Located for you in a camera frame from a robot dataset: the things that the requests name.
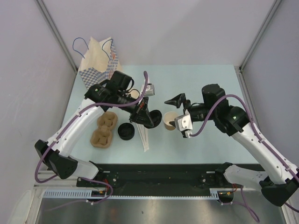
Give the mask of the stack of paper cups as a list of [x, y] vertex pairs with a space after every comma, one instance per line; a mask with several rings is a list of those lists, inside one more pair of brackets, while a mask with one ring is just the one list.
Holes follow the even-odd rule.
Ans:
[[140, 97], [140, 92], [139, 92], [137, 89], [133, 88], [133, 89], [131, 89], [131, 90], [129, 91], [129, 95], [130, 95], [132, 98], [137, 99], [137, 98]]

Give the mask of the checkered paper takeout bag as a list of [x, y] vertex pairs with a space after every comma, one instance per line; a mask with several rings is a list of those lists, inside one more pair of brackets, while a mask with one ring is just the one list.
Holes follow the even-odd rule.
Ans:
[[82, 59], [78, 75], [87, 89], [95, 84], [111, 79], [114, 71], [122, 71], [112, 37], [100, 42], [91, 37], [86, 46], [87, 51], [85, 54], [81, 54]]

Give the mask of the black cup lid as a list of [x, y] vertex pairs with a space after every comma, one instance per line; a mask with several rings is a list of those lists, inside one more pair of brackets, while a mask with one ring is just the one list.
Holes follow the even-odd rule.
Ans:
[[159, 110], [152, 110], [150, 116], [154, 124], [152, 128], [157, 127], [161, 123], [162, 113]]

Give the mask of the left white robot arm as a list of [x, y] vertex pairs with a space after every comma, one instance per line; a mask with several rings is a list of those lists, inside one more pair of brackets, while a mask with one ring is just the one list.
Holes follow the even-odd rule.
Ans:
[[95, 164], [71, 157], [71, 152], [80, 136], [88, 126], [109, 108], [117, 107], [130, 114], [129, 121], [152, 128], [154, 122], [148, 110], [149, 98], [145, 90], [138, 99], [126, 95], [127, 88], [133, 83], [132, 77], [115, 71], [110, 80], [95, 84], [86, 92], [80, 106], [53, 136], [47, 141], [38, 140], [35, 149], [40, 157], [35, 170], [35, 180], [38, 178], [39, 168], [45, 164], [55, 176], [67, 179], [75, 176], [86, 179], [92, 186], [99, 186], [103, 182], [103, 174]]

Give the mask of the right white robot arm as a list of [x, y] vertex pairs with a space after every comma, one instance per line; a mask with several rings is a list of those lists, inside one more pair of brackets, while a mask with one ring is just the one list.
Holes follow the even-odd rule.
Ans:
[[240, 143], [262, 166], [263, 171], [241, 168], [226, 162], [215, 171], [215, 181], [220, 187], [229, 184], [242, 185], [257, 191], [273, 205], [287, 205], [289, 198], [299, 188], [299, 168], [286, 159], [261, 133], [246, 107], [232, 106], [228, 98], [236, 95], [226, 94], [218, 84], [202, 88], [203, 103], [191, 103], [181, 93], [165, 104], [177, 108], [183, 106], [183, 115], [170, 122], [184, 138], [194, 138], [212, 120], [222, 133]]

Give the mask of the brown paper coffee cup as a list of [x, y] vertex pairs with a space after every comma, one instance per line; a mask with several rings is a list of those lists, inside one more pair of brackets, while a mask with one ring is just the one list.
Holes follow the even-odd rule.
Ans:
[[164, 127], [169, 130], [173, 131], [176, 128], [170, 124], [171, 121], [174, 121], [174, 119], [178, 117], [178, 114], [176, 112], [167, 112], [163, 116], [163, 122], [164, 122]]

